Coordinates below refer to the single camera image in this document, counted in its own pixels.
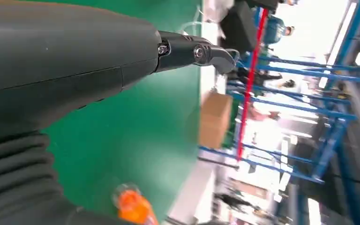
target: metal screw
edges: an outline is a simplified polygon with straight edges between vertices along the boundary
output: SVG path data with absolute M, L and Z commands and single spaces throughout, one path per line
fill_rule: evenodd
M 199 45 L 194 49 L 194 57 L 198 59 L 202 56 L 203 56 L 203 49 L 202 46 Z
M 167 52 L 168 47 L 166 45 L 158 46 L 158 54 L 162 55 Z

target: red pole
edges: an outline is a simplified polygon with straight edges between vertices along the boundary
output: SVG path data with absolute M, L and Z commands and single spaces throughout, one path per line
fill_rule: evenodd
M 250 66 L 250 70 L 249 70 L 249 80 L 247 82 L 246 88 L 245 88 L 245 100 L 244 100 L 244 104 L 243 104 L 243 111 L 242 111 L 242 120 L 241 120 L 241 127 L 240 127 L 240 136 L 238 139 L 238 150 L 237 150 L 237 161 L 239 162 L 240 159 L 242 158 L 242 153 L 243 153 L 243 143 L 242 143 L 242 139 L 243 139 L 243 134 L 244 134 L 244 130 L 246 127 L 246 118 L 248 115 L 248 102 L 250 99 L 250 92 L 252 91 L 252 85 L 253 85 L 253 80 L 255 78 L 255 68 L 256 68 L 256 64 L 257 64 L 257 56 L 259 55 L 259 51 L 260 51 L 260 43 L 262 40 L 262 36 L 263 36 L 263 31 L 264 31 L 264 24 L 266 21 L 268 15 L 268 10 L 264 9 L 263 13 L 262 13 L 262 18 L 259 22 L 259 27 L 257 30 L 257 45 L 255 46 L 255 49 L 253 50 L 253 54 L 252 54 L 252 65 Z

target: orange bottle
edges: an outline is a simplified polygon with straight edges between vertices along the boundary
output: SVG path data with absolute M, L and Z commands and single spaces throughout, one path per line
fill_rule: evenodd
M 158 225 L 151 204 L 140 194 L 136 186 L 123 184 L 117 188 L 115 195 L 119 218 L 135 224 Z

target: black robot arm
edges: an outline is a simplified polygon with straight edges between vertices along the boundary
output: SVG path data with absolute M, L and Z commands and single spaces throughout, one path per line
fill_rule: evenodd
M 0 0 L 0 225 L 125 224 L 70 203 L 40 130 L 154 72 L 235 62 L 200 37 L 90 7 Z

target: green table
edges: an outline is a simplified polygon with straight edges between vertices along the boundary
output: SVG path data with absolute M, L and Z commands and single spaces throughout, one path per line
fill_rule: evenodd
M 52 1 L 109 9 L 168 31 L 191 21 L 200 4 L 199 0 Z M 46 130 L 64 194 L 87 209 L 116 215 L 112 191 L 132 182 L 162 221 L 196 162 L 198 121 L 195 66 L 150 75 L 131 90 L 71 113 Z

